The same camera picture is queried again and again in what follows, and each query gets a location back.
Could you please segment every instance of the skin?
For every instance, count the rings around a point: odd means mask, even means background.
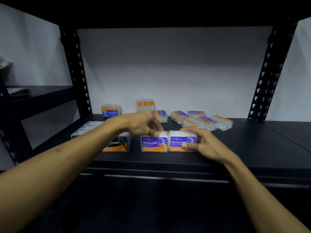
[[[185,144],[230,172],[258,232],[310,232],[260,184],[239,157],[206,130],[199,144]],[[49,149],[0,175],[0,233],[19,232],[51,204],[98,153],[122,132],[158,137],[160,122],[149,111],[108,119],[97,128]]]

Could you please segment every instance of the hand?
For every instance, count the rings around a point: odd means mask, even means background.
[[[157,131],[164,131],[161,123],[151,111],[124,114],[115,118],[122,119],[126,132],[133,135],[159,137],[159,133]]]
[[[198,135],[198,143],[182,144],[181,147],[184,149],[197,150],[204,157],[221,164],[238,157],[208,130],[189,126],[182,128],[181,131],[194,132]]]

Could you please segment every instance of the shelf surface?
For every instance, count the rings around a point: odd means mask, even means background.
[[[87,121],[103,121],[101,115],[80,118],[35,149],[41,153],[70,140],[70,135]],[[311,184],[311,153],[270,127],[251,119],[232,119],[233,128],[212,133],[243,160],[262,182]],[[179,130],[169,118],[165,130]],[[230,180],[228,172],[199,153],[140,151],[135,137],[128,153],[100,153],[85,172],[129,176]]]
[[[10,86],[26,88],[30,96],[12,98],[12,104],[20,120],[42,113],[74,100],[72,86]]]
[[[265,121],[265,125],[311,152],[311,122]]]
[[[216,11],[190,7],[191,3],[178,8],[161,7],[161,15],[157,7],[143,11],[138,5],[130,3],[128,8],[118,7],[110,3],[110,11],[105,11],[102,5],[94,3],[58,3],[41,4],[41,8],[28,1],[2,0],[2,3],[15,9],[24,11],[51,23],[72,28],[146,28],[146,27],[211,27],[211,26],[274,26],[288,20],[289,13],[293,13],[293,21],[309,17],[310,11],[303,2],[257,3],[247,6],[247,3],[214,3]]]

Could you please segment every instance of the forearm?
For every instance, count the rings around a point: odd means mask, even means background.
[[[250,172],[238,156],[226,162],[250,218],[260,233],[310,232]]]
[[[116,136],[122,119],[45,151],[0,175],[0,232],[17,232],[59,196]]]

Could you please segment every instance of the person's left hand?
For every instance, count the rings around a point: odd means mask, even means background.
[[[157,131],[164,131],[161,123],[151,111],[124,114],[117,117],[124,121],[126,132],[133,135],[158,137]]]

